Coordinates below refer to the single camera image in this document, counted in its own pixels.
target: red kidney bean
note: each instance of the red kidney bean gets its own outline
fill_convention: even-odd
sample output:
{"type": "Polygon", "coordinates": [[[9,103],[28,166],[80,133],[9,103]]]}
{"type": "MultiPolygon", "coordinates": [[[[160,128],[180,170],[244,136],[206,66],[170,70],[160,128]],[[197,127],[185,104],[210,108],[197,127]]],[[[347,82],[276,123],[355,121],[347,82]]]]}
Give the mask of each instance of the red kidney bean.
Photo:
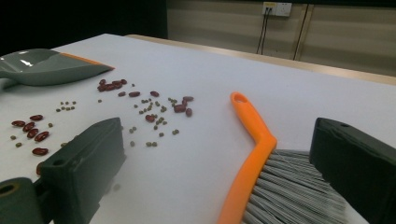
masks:
{"type": "Polygon", "coordinates": [[[31,129],[29,133],[27,133],[28,138],[33,138],[35,135],[38,134],[38,129],[31,129]]]}
{"type": "Polygon", "coordinates": [[[174,110],[176,113],[184,112],[186,111],[186,106],[184,105],[175,105],[174,110]]]}
{"type": "Polygon", "coordinates": [[[42,164],[43,162],[39,162],[38,163],[38,165],[37,165],[37,167],[35,168],[35,173],[37,174],[37,175],[41,175],[41,170],[40,170],[40,168],[41,168],[41,164],[42,164]]]}
{"type": "Polygon", "coordinates": [[[32,130],[35,127],[35,123],[34,122],[29,122],[27,123],[24,127],[23,127],[23,131],[24,132],[29,132],[30,130],[32,130]]]}
{"type": "Polygon", "coordinates": [[[35,137],[35,141],[41,142],[46,139],[50,135],[49,132],[42,132],[35,137]]]}
{"type": "Polygon", "coordinates": [[[187,117],[191,117],[191,115],[192,115],[192,109],[191,108],[188,108],[186,110],[186,115],[187,115],[187,117]]]}
{"type": "Polygon", "coordinates": [[[114,84],[106,85],[106,91],[114,91],[115,89],[116,89],[116,86],[114,84]]]}
{"type": "Polygon", "coordinates": [[[37,156],[45,156],[49,153],[49,150],[47,148],[37,147],[32,150],[32,153],[37,156]]]}
{"type": "Polygon", "coordinates": [[[34,115],[30,117],[31,120],[42,120],[44,117],[42,115],[34,115]]]}
{"type": "Polygon", "coordinates": [[[155,96],[155,97],[159,97],[160,96],[160,94],[157,91],[151,91],[149,94],[152,95],[152,96],[155,96]]]}
{"type": "Polygon", "coordinates": [[[25,125],[25,121],[22,120],[15,120],[12,121],[11,123],[13,126],[17,126],[17,127],[23,127],[25,125]]]}
{"type": "Polygon", "coordinates": [[[186,100],[187,102],[188,102],[188,101],[193,101],[193,100],[194,100],[194,97],[192,97],[192,96],[184,96],[184,97],[183,97],[183,100],[186,100]]]}
{"type": "Polygon", "coordinates": [[[131,92],[129,92],[129,96],[131,96],[131,97],[136,97],[138,95],[140,95],[140,91],[131,91],[131,92]]]}
{"type": "Polygon", "coordinates": [[[106,90],[106,86],[105,85],[98,86],[98,90],[99,91],[105,91],[106,90]]]}
{"type": "Polygon", "coordinates": [[[154,122],[154,120],[155,120],[155,117],[154,117],[154,116],[146,115],[146,121],[148,121],[148,122],[154,122]]]}

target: orange broom handle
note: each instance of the orange broom handle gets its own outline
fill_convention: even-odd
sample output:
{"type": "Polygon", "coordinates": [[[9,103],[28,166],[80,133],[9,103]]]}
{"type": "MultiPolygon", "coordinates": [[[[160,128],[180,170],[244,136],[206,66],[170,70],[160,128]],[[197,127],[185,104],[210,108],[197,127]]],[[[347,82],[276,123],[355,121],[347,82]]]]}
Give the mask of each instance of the orange broom handle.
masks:
{"type": "Polygon", "coordinates": [[[264,120],[248,98],[240,92],[231,94],[231,102],[245,128],[256,142],[236,175],[222,207],[218,224],[240,224],[256,180],[276,147],[274,138],[264,120]]]}

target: wall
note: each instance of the wall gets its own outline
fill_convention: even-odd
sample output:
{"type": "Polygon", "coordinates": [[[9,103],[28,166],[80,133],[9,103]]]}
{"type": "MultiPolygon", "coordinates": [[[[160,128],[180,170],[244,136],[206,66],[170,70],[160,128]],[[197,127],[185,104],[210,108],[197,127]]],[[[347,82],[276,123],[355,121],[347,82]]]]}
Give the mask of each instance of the wall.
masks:
{"type": "MultiPolygon", "coordinates": [[[[168,0],[167,8],[171,40],[257,52],[260,2],[168,0]]],[[[263,54],[396,76],[396,8],[293,4],[288,18],[268,19],[263,54]]]]}

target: broom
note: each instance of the broom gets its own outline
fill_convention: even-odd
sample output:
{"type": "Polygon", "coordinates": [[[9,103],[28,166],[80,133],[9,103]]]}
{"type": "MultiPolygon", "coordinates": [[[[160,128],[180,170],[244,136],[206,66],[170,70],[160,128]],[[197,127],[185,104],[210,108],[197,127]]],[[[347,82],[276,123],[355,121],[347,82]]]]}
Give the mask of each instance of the broom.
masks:
{"type": "MultiPolygon", "coordinates": [[[[233,92],[231,101],[238,117],[256,142],[256,146],[232,184],[222,207],[218,224],[346,223],[346,199],[323,179],[322,173],[311,164],[309,154],[303,151],[275,150],[276,139],[271,135],[248,98],[239,92],[233,92]]],[[[393,173],[390,177],[386,177],[392,178],[390,185],[393,187],[395,186],[394,167],[393,163],[393,166],[389,168],[393,173]]],[[[390,188],[388,194],[381,195],[379,201],[392,202],[393,199],[393,203],[385,206],[391,210],[392,206],[394,207],[394,195],[394,188],[390,188]]],[[[354,197],[356,198],[348,193],[346,196],[352,199],[351,201],[354,197]]],[[[390,212],[380,215],[379,213],[375,216],[386,217],[390,214],[390,212]]],[[[375,216],[364,217],[370,220],[375,216]]]]}

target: hole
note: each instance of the hole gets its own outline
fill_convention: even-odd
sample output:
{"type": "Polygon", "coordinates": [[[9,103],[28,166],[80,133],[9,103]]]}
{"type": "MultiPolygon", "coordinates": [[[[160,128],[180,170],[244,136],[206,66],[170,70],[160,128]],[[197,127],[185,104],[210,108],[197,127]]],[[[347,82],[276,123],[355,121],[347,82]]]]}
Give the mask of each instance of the hole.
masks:
{"type": "Polygon", "coordinates": [[[11,192],[14,189],[15,189],[14,185],[6,185],[6,186],[0,188],[0,195],[7,194],[7,193],[11,192]]]}
{"type": "Polygon", "coordinates": [[[62,165],[64,164],[64,160],[57,160],[53,163],[53,165],[62,165]]]}
{"type": "Polygon", "coordinates": [[[248,101],[243,95],[235,95],[234,99],[237,103],[246,103],[248,101]]]}

